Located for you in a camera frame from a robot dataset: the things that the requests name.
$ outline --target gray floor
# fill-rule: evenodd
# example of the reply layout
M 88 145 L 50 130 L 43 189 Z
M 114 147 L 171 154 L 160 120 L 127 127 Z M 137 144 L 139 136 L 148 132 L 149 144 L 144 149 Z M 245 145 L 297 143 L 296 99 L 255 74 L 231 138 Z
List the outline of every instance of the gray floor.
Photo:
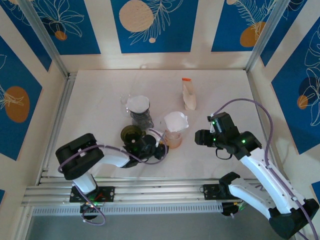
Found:
M 110 215 L 104 226 L 80 216 L 35 216 L 27 240 L 281 240 L 268 220 L 247 206 L 235 218 L 221 213 Z

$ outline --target orange circle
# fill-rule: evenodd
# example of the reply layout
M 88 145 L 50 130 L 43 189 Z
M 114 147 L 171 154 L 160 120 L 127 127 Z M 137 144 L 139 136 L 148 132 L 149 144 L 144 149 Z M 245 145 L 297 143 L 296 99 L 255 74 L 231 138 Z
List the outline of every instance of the orange circle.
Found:
M 241 34 L 240 44 L 245 48 L 254 47 L 265 25 L 266 23 L 261 21 L 247 27 Z
M 8 100 L 5 104 L 7 116 L 16 123 L 23 123 L 30 110 L 30 100 L 26 90 L 19 86 L 12 86 L 5 92 L 4 97 Z
M 308 106 L 308 98 L 305 95 L 301 95 L 298 98 L 297 104 L 300 109 L 306 109 L 306 107 Z
M 59 39 L 60 41 L 67 40 L 67 34 L 65 34 L 63 31 L 56 31 L 54 33 L 54 36 Z

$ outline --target white table surface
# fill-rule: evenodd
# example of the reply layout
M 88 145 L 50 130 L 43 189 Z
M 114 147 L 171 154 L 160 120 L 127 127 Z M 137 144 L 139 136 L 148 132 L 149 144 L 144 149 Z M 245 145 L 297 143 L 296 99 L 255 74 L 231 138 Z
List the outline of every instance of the white table surface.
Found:
M 193 81 L 196 110 L 184 108 L 183 77 Z M 122 169 L 98 163 L 92 169 L 93 175 L 119 178 L 220 178 L 234 171 L 243 178 L 255 178 L 235 157 L 230 160 L 218 159 L 214 148 L 199 146 L 194 142 L 197 130 L 210 128 L 207 116 L 212 112 L 234 98 L 253 98 L 244 70 L 79 71 L 55 149 L 86 133 L 92 133 L 107 145 L 123 146 L 120 132 L 131 124 L 131 118 L 122 114 L 121 94 L 147 96 L 156 129 L 165 129 L 164 116 L 173 111 L 187 115 L 189 128 L 184 132 L 182 144 L 170 149 L 160 164 L 139 163 L 135 167 Z M 231 115 L 240 132 L 252 132 L 265 147 L 262 127 L 253 103 L 234 102 L 224 111 Z M 53 154 L 49 161 L 49 176 L 62 176 L 57 171 L 58 165 Z

